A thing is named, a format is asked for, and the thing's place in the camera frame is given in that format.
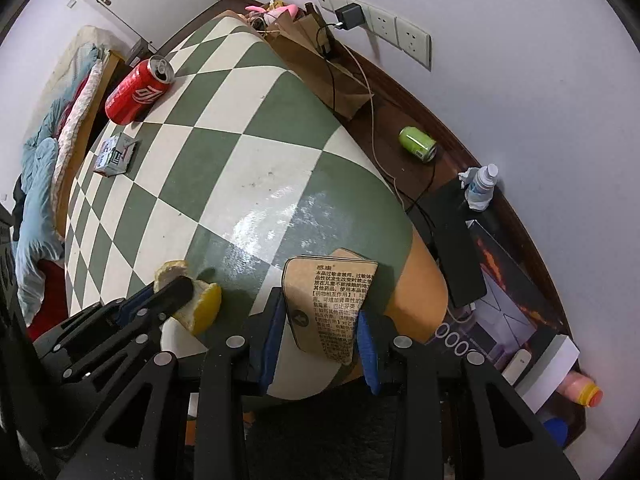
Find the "orange peel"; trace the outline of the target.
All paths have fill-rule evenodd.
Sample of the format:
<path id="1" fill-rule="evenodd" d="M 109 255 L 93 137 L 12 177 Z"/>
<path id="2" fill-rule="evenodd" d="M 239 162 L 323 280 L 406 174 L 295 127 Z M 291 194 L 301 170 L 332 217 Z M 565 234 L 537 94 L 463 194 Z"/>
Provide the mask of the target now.
<path id="1" fill-rule="evenodd" d="M 186 260 L 169 260 L 163 263 L 154 274 L 154 292 L 159 292 L 179 276 L 190 278 L 194 293 L 193 298 L 174 314 L 174 318 L 191 335 L 201 335 L 216 320 L 221 306 L 222 288 L 217 283 L 206 283 L 197 278 L 191 278 Z"/>

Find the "brown cardboard piece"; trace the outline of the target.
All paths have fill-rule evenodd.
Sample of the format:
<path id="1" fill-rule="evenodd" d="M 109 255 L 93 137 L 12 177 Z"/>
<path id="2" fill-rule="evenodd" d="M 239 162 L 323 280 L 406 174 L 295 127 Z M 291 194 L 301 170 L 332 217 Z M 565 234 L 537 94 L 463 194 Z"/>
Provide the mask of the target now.
<path id="1" fill-rule="evenodd" d="M 357 318 L 376 270 L 376 261 L 342 248 L 288 259 L 282 292 L 299 350 L 341 365 L 352 362 Z"/>

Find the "red bed sheet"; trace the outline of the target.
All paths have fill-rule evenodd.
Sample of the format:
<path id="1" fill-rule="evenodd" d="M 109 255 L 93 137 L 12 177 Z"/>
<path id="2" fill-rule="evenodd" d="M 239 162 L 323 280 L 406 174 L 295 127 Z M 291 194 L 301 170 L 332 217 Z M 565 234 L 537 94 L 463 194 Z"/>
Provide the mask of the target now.
<path id="1" fill-rule="evenodd" d="M 39 312 L 27 327 L 27 336 L 31 341 L 36 341 L 68 318 L 64 270 L 49 260 L 40 260 L 37 268 L 44 275 L 44 297 Z"/>

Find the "light blue blanket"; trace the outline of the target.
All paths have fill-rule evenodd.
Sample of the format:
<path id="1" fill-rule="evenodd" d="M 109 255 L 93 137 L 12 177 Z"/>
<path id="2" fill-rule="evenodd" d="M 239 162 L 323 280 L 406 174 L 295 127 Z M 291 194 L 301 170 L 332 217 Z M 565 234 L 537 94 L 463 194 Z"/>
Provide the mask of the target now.
<path id="1" fill-rule="evenodd" d="M 25 195 L 22 218 L 14 234 L 17 300 L 29 325 L 39 312 L 46 288 L 40 261 L 58 263 L 64 242 L 55 226 L 58 194 L 73 155 L 79 125 L 96 93 L 102 76 L 102 49 L 86 42 L 67 51 L 62 79 L 53 85 L 49 108 L 38 129 L 25 141 L 18 184 Z"/>

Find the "red blue milk carton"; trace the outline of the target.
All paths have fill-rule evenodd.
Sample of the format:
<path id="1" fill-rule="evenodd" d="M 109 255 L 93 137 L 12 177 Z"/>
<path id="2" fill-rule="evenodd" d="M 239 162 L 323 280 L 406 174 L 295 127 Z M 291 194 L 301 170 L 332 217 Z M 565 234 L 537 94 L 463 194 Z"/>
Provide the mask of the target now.
<path id="1" fill-rule="evenodd" d="M 116 133 L 104 140 L 96 155 L 93 171 L 103 177 L 124 174 L 129 166 L 136 141 L 126 133 Z"/>

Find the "black box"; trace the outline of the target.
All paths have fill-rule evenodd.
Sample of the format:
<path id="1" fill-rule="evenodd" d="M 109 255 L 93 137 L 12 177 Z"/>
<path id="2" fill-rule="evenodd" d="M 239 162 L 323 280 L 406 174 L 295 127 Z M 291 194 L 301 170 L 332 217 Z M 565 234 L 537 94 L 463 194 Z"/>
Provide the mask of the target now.
<path id="1" fill-rule="evenodd" d="M 466 201 L 458 179 L 452 179 L 418 201 L 432 232 L 440 272 L 454 308 L 482 298 L 486 285 L 480 260 L 465 223 Z"/>

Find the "checkered green white tablecloth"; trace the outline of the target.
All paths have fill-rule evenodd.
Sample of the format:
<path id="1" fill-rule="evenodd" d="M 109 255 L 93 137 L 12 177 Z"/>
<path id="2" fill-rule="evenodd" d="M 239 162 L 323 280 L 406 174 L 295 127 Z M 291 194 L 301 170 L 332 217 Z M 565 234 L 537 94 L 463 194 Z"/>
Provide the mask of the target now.
<path id="1" fill-rule="evenodd" d="M 348 131 L 270 45 L 236 16 L 214 18 L 170 52 L 174 86 L 143 122 L 126 172 L 88 155 L 70 192 L 70 310 L 127 297 L 168 260 L 222 289 L 204 344 L 261 311 L 284 264 L 338 248 L 378 264 L 367 303 L 384 309 L 413 229 Z"/>

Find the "white book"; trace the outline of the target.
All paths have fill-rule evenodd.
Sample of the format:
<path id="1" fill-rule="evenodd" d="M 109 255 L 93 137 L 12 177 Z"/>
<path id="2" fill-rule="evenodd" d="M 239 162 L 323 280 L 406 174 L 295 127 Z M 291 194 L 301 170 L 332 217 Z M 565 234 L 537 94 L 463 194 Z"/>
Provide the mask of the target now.
<path id="1" fill-rule="evenodd" d="M 579 349 L 567 335 L 555 335 L 547 349 L 515 386 L 515 391 L 537 413 L 578 360 Z"/>

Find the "white plastic bottle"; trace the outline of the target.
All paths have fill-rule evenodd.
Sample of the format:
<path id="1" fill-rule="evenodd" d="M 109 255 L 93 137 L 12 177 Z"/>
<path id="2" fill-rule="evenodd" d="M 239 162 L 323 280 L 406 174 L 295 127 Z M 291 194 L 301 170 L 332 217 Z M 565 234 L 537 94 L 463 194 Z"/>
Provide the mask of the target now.
<path id="1" fill-rule="evenodd" d="M 469 208 L 474 211 L 484 211 L 494 196 L 495 187 L 499 180 L 499 168 L 495 164 L 481 167 L 470 167 L 458 173 L 464 198 Z"/>

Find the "green can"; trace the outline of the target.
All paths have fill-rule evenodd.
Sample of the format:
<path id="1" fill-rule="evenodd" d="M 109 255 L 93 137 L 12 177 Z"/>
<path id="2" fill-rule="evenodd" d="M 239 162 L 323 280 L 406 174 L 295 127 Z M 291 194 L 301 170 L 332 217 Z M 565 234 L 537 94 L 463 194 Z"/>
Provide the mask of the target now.
<path id="1" fill-rule="evenodd" d="M 428 134 L 413 126 L 400 130 L 400 145 L 421 162 L 430 162 L 436 154 L 437 143 Z"/>

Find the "orange cap bottle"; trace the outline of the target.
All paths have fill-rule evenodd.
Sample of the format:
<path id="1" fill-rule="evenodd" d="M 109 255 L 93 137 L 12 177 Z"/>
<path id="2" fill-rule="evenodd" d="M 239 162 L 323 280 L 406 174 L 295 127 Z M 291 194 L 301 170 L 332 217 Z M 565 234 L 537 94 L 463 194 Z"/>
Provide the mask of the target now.
<path id="1" fill-rule="evenodd" d="M 603 399 L 602 389 L 590 377 L 574 370 L 566 375 L 556 392 L 586 408 L 595 408 Z"/>

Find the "wooden bed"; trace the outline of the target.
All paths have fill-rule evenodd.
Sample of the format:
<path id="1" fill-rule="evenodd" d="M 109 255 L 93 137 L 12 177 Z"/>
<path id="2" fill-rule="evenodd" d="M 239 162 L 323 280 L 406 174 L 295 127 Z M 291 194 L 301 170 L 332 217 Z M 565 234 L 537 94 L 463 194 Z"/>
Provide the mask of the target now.
<path id="1" fill-rule="evenodd" d="M 62 55 L 55 62 L 53 72 L 50 73 L 50 76 L 40 93 L 40 97 L 38 98 L 35 110 L 32 113 L 32 119 L 30 120 L 29 129 L 27 130 L 25 138 L 26 141 L 38 129 L 41 119 L 43 118 L 43 114 L 47 111 L 54 99 L 53 85 L 62 79 L 62 73 L 65 72 L 65 67 L 67 66 L 67 51 L 70 49 L 76 49 L 86 42 L 92 42 L 102 49 L 102 76 L 100 83 L 96 87 L 96 93 L 93 96 L 93 100 L 88 107 L 87 114 L 79 125 L 74 152 L 65 171 L 60 194 L 58 194 L 58 204 L 56 205 L 55 211 L 55 226 L 58 234 L 60 234 L 62 238 L 66 230 L 68 202 L 70 201 L 73 180 L 76 178 L 80 170 L 80 166 L 85 160 L 86 153 L 90 146 L 91 136 L 101 129 L 96 122 L 105 116 L 104 102 L 106 100 L 106 95 L 115 87 L 117 71 L 124 66 L 122 54 L 126 50 L 126 46 L 116 38 L 112 32 L 108 32 L 103 28 L 91 25 L 81 27 L 81 29 L 76 32 L 74 38 L 70 40 L 70 43 L 64 49 Z"/>

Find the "pink toy pile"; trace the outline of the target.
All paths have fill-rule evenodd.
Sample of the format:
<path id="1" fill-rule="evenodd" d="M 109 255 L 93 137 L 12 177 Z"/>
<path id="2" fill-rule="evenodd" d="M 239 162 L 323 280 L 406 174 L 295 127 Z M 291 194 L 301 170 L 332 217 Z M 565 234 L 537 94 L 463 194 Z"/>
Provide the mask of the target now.
<path id="1" fill-rule="evenodd" d="M 251 23 L 270 25 L 283 14 L 288 14 L 294 20 L 299 7 L 293 3 L 285 4 L 282 0 L 271 0 L 266 6 L 246 6 L 245 11 Z"/>

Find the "white wall sockets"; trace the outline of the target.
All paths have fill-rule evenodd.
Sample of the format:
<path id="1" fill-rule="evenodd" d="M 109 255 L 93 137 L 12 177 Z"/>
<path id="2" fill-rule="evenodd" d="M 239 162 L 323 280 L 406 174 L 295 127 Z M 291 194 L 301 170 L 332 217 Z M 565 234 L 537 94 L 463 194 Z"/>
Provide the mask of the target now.
<path id="1" fill-rule="evenodd" d="M 398 47 L 427 70 L 432 69 L 432 37 L 410 21 L 360 0 L 318 0 L 318 3 L 322 9 L 332 12 L 349 3 L 358 4 L 366 20 L 365 29 Z"/>

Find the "black wall charger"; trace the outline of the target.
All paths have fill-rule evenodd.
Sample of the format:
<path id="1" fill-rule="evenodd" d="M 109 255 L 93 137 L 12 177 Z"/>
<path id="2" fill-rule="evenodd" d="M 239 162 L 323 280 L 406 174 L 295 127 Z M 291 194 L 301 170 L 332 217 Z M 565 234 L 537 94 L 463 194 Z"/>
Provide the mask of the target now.
<path id="1" fill-rule="evenodd" d="M 335 27 L 343 30 L 364 26 L 367 24 L 362 7 L 358 3 L 347 3 L 334 11 L 336 23 Z"/>

